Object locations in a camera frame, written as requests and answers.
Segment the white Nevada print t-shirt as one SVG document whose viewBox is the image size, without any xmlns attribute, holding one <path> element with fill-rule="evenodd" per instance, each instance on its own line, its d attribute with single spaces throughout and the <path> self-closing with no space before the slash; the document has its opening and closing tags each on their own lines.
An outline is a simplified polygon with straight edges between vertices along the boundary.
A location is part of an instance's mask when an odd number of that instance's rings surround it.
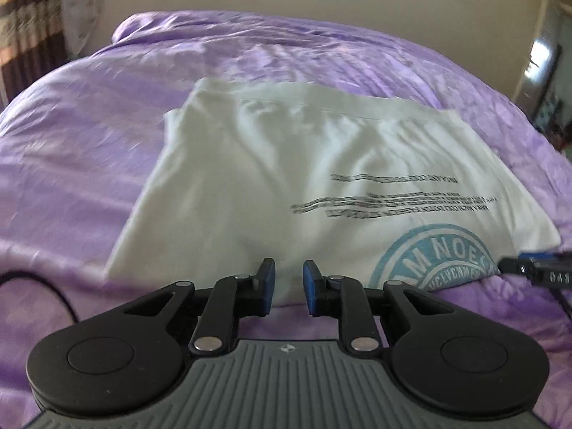
<svg viewBox="0 0 572 429">
<path fill-rule="evenodd" d="M 369 288 L 435 291 L 496 274 L 561 237 L 452 110 L 309 83 L 202 79 L 164 117 L 165 142 L 109 257 L 109 279 L 210 287 L 276 265 L 275 304 L 301 268 Z"/>
</svg>

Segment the open room door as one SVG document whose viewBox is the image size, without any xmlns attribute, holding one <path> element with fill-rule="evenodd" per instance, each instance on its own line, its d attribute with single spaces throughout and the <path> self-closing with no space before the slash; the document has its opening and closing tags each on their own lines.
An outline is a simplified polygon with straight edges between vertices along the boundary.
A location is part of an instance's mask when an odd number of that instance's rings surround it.
<svg viewBox="0 0 572 429">
<path fill-rule="evenodd" d="M 553 142 L 571 127 L 571 0 L 540 0 L 512 101 Z"/>
</svg>

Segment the purple floral bed sheet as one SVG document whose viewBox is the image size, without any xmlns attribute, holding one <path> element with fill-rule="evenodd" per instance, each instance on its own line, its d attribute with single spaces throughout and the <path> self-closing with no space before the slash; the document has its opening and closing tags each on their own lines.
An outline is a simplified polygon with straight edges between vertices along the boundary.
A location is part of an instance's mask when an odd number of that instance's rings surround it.
<svg viewBox="0 0 572 429">
<path fill-rule="evenodd" d="M 163 145 L 163 116 L 205 77 L 312 82 L 454 109 L 523 182 L 571 247 L 571 164 L 503 94 L 444 55 L 362 27 L 230 11 L 129 16 L 95 54 L 1 114 L 1 424 L 38 414 L 25 374 L 45 335 L 136 297 L 107 283 L 110 251 Z"/>
</svg>

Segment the brown patterned curtain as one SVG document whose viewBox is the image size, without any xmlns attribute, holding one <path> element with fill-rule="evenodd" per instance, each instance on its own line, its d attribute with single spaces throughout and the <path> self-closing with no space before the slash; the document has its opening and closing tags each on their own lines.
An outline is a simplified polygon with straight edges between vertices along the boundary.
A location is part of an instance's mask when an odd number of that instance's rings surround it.
<svg viewBox="0 0 572 429">
<path fill-rule="evenodd" d="M 62 0 L 1 0 L 1 107 L 69 60 Z"/>
</svg>

